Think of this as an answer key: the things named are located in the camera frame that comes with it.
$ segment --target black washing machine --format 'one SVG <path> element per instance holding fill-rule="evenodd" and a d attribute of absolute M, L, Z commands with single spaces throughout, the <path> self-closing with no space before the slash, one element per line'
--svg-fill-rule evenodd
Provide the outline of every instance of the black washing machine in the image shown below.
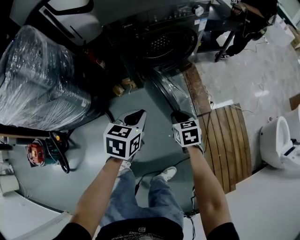
<path fill-rule="evenodd" d="M 179 67 L 186 59 L 193 60 L 210 5 L 210 0 L 168 5 L 104 27 L 104 34 L 129 77 L 138 87 L 146 88 L 167 117 L 180 110 L 180 105 L 169 88 L 170 76 L 164 73 Z"/>

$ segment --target plastic wrap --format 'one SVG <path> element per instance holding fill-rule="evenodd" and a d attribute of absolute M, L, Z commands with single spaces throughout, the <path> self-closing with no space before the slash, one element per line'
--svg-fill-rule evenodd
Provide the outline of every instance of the plastic wrap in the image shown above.
<path fill-rule="evenodd" d="M 67 48 L 23 26 L 0 60 L 0 124 L 58 130 L 80 121 L 90 108 L 80 81 Z"/>

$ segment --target washing machine drum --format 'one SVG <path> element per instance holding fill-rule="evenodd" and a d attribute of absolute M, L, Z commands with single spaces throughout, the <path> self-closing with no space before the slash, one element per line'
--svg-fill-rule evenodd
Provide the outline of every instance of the washing machine drum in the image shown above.
<path fill-rule="evenodd" d="M 188 58 L 196 48 L 198 36 L 189 28 L 167 28 L 143 35 L 137 55 L 151 67 L 169 70 Z"/>

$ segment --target toilet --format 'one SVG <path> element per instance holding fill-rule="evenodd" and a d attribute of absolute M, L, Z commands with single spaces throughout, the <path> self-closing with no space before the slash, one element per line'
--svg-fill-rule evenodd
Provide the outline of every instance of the toilet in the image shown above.
<path fill-rule="evenodd" d="M 300 143 L 300 107 L 295 110 L 284 114 L 284 118 L 289 125 L 290 134 L 292 139 L 296 139 Z"/>
<path fill-rule="evenodd" d="M 275 168 L 298 165 L 300 148 L 293 146 L 289 125 L 283 116 L 269 122 L 260 132 L 260 151 L 263 161 Z"/>

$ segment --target white cube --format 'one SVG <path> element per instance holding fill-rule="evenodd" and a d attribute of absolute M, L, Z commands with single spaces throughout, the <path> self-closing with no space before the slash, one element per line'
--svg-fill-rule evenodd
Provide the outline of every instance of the white cube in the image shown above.
<path fill-rule="evenodd" d="M 174 138 L 181 147 L 201 143 L 201 129 L 198 120 L 173 124 Z"/>
<path fill-rule="evenodd" d="M 129 160 L 141 147 L 142 130 L 109 123 L 104 134 L 104 149 L 109 155 Z"/>

